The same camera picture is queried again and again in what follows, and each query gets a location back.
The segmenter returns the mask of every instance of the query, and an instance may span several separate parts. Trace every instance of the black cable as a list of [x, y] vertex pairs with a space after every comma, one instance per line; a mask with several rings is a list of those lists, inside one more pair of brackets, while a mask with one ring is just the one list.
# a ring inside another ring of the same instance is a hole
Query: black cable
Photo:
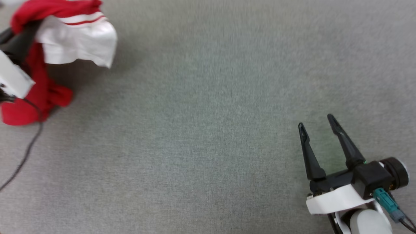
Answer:
[[[390, 195], [390, 197], [391, 197], [391, 199], [393, 199], [393, 201], [396, 201], [394, 199], [394, 197], [393, 197], [393, 194], [391, 194], [390, 191], [388, 191], [387, 193]], [[413, 221], [409, 218], [409, 216], [407, 216], [407, 214], [405, 214], [404, 212], [403, 212], [403, 214], [405, 215], [406, 220], [411, 224], [411, 226], [408, 223], [406, 223], [404, 220], [402, 220], [402, 219], [400, 220], [400, 223], [403, 224], [403, 226], [405, 226], [410, 231], [416, 233], [416, 225], [415, 225], [415, 223], [413, 223]]]
[[0, 89], [0, 103], [2, 102], [14, 102], [16, 99], [15, 96], [10, 96]]
[[25, 101], [27, 104], [33, 106], [33, 108], [36, 109], [37, 114], [39, 116], [39, 129], [36, 133], [36, 135], [32, 138], [32, 141], [29, 143], [29, 145], [26, 148], [26, 153], [25, 156], [23, 157], [22, 161], [20, 162], [19, 166], [16, 168], [15, 172], [13, 172], [12, 176], [0, 187], [0, 192], [8, 185], [10, 184], [10, 182], [12, 182], [15, 177], [17, 176], [17, 174], [21, 171], [23, 165], [26, 163], [27, 159], [29, 158], [30, 155], [30, 151], [32, 150], [32, 146], [33, 144], [36, 142], [36, 140], [38, 139], [38, 137], [40, 136], [40, 134], [42, 133], [43, 130], [43, 123], [42, 123], [42, 112], [40, 111], [40, 109], [33, 104], [31, 101], [27, 100], [27, 99], [23, 99], [23, 101]]
[[400, 223], [403, 224], [407, 229], [409, 229], [411, 232], [416, 233], [416, 229], [411, 227], [409, 224], [407, 224], [404, 220], [400, 220]]
[[406, 220], [412, 225], [413, 229], [416, 230], [415, 223], [413, 223], [413, 221], [406, 214], [404, 214], [404, 215], [406, 216]]

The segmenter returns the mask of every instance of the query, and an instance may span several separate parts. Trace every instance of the gray carpet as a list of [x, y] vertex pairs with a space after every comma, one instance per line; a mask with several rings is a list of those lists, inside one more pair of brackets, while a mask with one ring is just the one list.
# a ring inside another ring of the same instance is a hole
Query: gray carpet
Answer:
[[[338, 118], [368, 160], [416, 173], [414, 0], [107, 0], [110, 70], [51, 66], [75, 91], [0, 194], [0, 232], [331, 233], [312, 216], [297, 124], [328, 173]], [[0, 11], [5, 28], [13, 8]], [[0, 178], [36, 125], [0, 124]], [[416, 219], [416, 182], [396, 196]], [[393, 225], [395, 233], [409, 233]]]

